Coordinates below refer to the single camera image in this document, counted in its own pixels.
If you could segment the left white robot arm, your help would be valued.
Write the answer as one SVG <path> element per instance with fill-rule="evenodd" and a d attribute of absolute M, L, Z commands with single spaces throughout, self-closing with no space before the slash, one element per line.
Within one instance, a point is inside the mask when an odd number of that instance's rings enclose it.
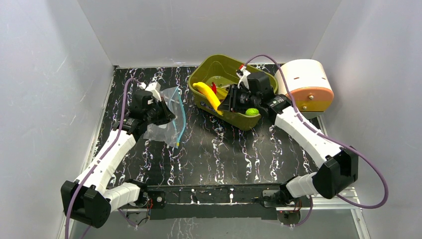
<path fill-rule="evenodd" d="M 111 189 L 107 185 L 148 126 L 170 123 L 175 115 L 160 92 L 152 89 L 135 92 L 129 109 L 122 113 L 90 165 L 74 181 L 63 183 L 61 197 L 66 221 L 73 219 L 100 228 L 111 212 L 127 204 L 145 207 L 151 200 L 146 185 L 133 179 Z"/>

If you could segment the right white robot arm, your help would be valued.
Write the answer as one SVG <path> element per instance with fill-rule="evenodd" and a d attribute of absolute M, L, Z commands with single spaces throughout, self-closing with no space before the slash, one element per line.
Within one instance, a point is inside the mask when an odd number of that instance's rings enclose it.
<path fill-rule="evenodd" d="M 292 101 L 282 94 L 275 94 L 269 76 L 264 72 L 236 71 L 240 78 L 228 88 L 219 111 L 245 113 L 257 109 L 274 126 L 290 135 L 311 157 L 317 172 L 295 176 L 280 185 L 277 200 L 293 206 L 302 196 L 319 194 L 331 199 L 358 178 L 358 155 L 320 136 L 320 130 L 296 112 Z"/>

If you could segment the clear zip top bag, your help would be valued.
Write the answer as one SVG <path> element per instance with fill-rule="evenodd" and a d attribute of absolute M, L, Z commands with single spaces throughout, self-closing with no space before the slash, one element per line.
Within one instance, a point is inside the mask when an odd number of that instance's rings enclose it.
<path fill-rule="evenodd" d="M 150 124 L 143 134 L 144 139 L 161 141 L 169 147 L 178 148 L 186 128 L 186 113 L 179 87 L 159 92 L 162 112 L 157 123 Z"/>

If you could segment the olive green plastic basket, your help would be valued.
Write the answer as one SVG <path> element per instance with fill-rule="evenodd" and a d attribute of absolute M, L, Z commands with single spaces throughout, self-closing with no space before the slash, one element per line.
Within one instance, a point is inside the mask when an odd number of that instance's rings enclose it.
<path fill-rule="evenodd" d="M 195 83 L 204 83 L 208 88 L 211 88 L 212 84 L 215 84 L 216 87 L 222 86 L 223 88 L 226 88 L 231 84 L 237 84 L 240 78 L 237 76 L 236 71 L 242 64 L 243 63 L 237 59 L 221 54 L 211 55 L 202 62 L 188 79 L 188 86 L 193 93 L 195 105 L 205 112 L 244 131 L 254 128 L 260 119 L 264 119 L 270 124 L 274 124 L 274 119 L 263 117 L 260 114 L 247 116 L 240 113 L 224 112 L 220 115 L 209 102 L 209 98 L 203 95 L 203 91 L 194 87 Z"/>

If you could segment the yellow toy banana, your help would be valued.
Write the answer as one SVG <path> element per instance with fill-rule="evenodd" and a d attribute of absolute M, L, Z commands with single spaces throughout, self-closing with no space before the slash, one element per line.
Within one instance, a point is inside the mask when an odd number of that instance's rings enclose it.
<path fill-rule="evenodd" d="M 217 114 L 219 114 L 220 116 L 223 115 L 223 112 L 218 109 L 221 102 L 210 86 L 208 86 L 204 82 L 197 82 L 193 83 L 193 87 L 196 88 L 201 94 L 203 94 L 207 98 L 208 102 L 211 104 L 212 108 Z"/>

